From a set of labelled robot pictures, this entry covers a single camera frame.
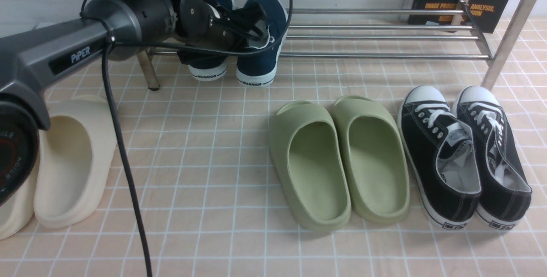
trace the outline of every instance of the beige slide sandal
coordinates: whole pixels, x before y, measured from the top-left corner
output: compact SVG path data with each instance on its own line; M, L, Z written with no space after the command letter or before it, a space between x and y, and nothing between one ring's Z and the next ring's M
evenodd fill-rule
M48 228L80 222L98 207L116 147L108 103L80 96L54 106L40 131L35 215Z
M6 203L0 206L0 240L4 240L21 230L34 215L34 196L36 190L37 165L40 156L36 160L36 166L31 174Z

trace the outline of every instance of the rack leg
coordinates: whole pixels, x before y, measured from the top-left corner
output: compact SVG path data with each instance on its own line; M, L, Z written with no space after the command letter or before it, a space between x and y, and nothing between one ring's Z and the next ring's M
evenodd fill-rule
M160 83L158 82L154 65L152 65L152 57L149 57L147 52L143 51L142 53L137 54L137 59L139 65L141 65L142 73L144 74L144 79L146 80L148 88L152 91L160 90Z
M534 8L535 2L537 0L520 0L518 6L515 10L515 14L507 27L506 33L504 34L500 46L496 51L494 58L488 62L488 71L482 80L481 86L492 90L498 76L502 72L503 66L506 64L507 59L512 51L512 48L522 31L522 28L530 16L530 12Z

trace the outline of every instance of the white toe cap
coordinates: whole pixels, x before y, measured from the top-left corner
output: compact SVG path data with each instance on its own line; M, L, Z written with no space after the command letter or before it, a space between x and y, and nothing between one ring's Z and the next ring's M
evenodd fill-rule
M494 105L500 105L498 100L494 97L494 94L490 92L488 89L479 87L479 86L472 86L467 87L463 90L460 98L460 103L467 103L467 102L488 102L492 103Z
M443 94L432 86L419 86L414 88L406 97L406 103L421 102L422 100L435 100L446 103Z

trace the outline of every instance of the metal shoe rack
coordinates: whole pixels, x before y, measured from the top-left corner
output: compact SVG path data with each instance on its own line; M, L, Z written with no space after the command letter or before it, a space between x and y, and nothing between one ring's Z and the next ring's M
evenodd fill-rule
M498 79L498 76L516 42L523 26L530 15L537 0L520 0L510 24L496 50L492 50L484 34L473 22L473 16L466 4L466 0L460 0L455 10L406 10L406 9L295 9L295 14L344 14L344 15L450 15L455 16L452 25L446 26L416 26L407 24L374 24L374 25L338 25L338 24L293 24L291 29L313 29L313 30L426 30L432 32L427 35L298 35L289 34L289 40L358 40L358 41L467 41L476 43L480 53L470 55L462 53L319 53L319 52L288 52L281 53L283 57L289 58L336 58L336 59L442 59L442 60L482 60L488 64L488 70L482 81L482 86L491 89ZM467 16L471 22L467 25L460 25L462 16ZM435 35L435 31L466 30L471 35ZM138 60L143 70L145 79L150 90L158 90L160 84L156 78L152 66L154 55L176 55L176 51L163 49L150 49L146 53L139 54Z

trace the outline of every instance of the navy canvas sneaker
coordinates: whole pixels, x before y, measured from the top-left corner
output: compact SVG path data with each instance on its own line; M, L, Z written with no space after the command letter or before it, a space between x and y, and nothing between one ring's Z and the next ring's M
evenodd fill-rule
M235 6L234 0L216 0L218 4L226 8L227 10L233 10ZM227 56L215 57L212 59L203 59L190 63L190 74L199 81L210 82L211 80L218 80L224 76L228 64L226 62Z
M281 39L281 43L265 53L252 57L238 58L237 76L241 84L246 86L266 86L273 82L277 71L277 59L285 42L286 35L282 35L287 27L287 12L279 0L248 0L245 6L258 3L262 6L266 20L259 21L256 27L265 33L266 37L260 42L249 41L248 51L256 51L271 45Z

